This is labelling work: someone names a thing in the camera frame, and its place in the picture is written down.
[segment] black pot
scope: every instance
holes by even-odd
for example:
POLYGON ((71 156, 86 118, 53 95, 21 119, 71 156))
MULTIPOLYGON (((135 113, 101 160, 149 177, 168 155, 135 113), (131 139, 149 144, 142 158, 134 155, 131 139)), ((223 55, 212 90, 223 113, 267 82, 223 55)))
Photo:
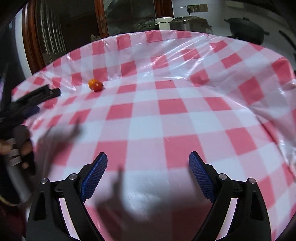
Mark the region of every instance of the black pot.
POLYGON ((230 18, 224 19, 230 24, 232 37, 247 41, 253 44, 261 45, 264 41, 264 36, 269 35, 262 27, 251 22, 248 18, 230 18))

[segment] pot lid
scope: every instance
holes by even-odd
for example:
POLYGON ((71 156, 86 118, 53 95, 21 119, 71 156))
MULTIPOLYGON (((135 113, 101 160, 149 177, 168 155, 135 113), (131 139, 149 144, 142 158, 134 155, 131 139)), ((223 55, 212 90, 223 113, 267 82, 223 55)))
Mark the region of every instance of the pot lid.
POLYGON ((194 22, 194 23, 199 23, 199 24, 202 23, 202 24, 209 25, 206 19, 196 17, 196 16, 177 17, 173 19, 170 23, 174 24, 174 23, 180 23, 180 22, 182 23, 194 22))
POLYGON ((230 19, 224 19, 224 21, 228 22, 229 24, 236 23, 236 24, 242 24, 244 26, 248 26, 250 28, 255 28, 257 30, 263 31, 266 35, 269 35, 269 32, 265 32, 262 27, 250 21, 248 18, 230 18, 230 19))
POLYGON ((154 24, 157 23, 169 23, 173 20, 174 18, 170 18, 170 17, 162 17, 162 18, 156 18, 154 21, 154 24))

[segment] pink and white checkered tablecloth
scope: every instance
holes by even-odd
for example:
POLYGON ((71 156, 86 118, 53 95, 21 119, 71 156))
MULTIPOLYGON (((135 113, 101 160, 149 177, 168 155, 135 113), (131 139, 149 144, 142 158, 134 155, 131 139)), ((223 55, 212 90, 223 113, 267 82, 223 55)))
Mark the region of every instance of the pink and white checkered tablecloth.
POLYGON ((188 168, 194 150, 218 173, 257 180, 273 240, 295 212, 296 85, 279 54, 185 31, 123 34, 61 57, 15 97, 44 84, 62 96, 26 122, 37 161, 55 181, 107 154, 85 203, 107 241, 192 239, 210 207, 188 168), (90 91, 92 78, 106 89, 90 91))

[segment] orange fruit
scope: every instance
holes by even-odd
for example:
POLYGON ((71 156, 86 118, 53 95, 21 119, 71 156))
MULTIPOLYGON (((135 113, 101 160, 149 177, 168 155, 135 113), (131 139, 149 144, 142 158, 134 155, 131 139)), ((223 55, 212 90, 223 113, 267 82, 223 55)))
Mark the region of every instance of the orange fruit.
POLYGON ((102 82, 96 82, 92 85, 92 89, 94 92, 98 92, 104 89, 104 85, 102 82))
POLYGON ((92 86, 93 86, 95 83, 99 83, 99 81, 97 81, 96 79, 91 79, 91 80, 89 81, 89 88, 90 88, 91 90, 93 89, 92 86))

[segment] electrical outlet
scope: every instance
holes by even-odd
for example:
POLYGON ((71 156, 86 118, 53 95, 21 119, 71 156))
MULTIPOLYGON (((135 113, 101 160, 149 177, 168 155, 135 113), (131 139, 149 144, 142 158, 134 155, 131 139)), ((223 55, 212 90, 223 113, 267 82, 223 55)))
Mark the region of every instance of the electrical outlet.
POLYGON ((209 10, 207 8, 207 4, 198 4, 198 5, 193 5, 193 12, 209 12, 209 10))
POLYGON ((193 5, 187 5, 187 12, 193 12, 193 5))

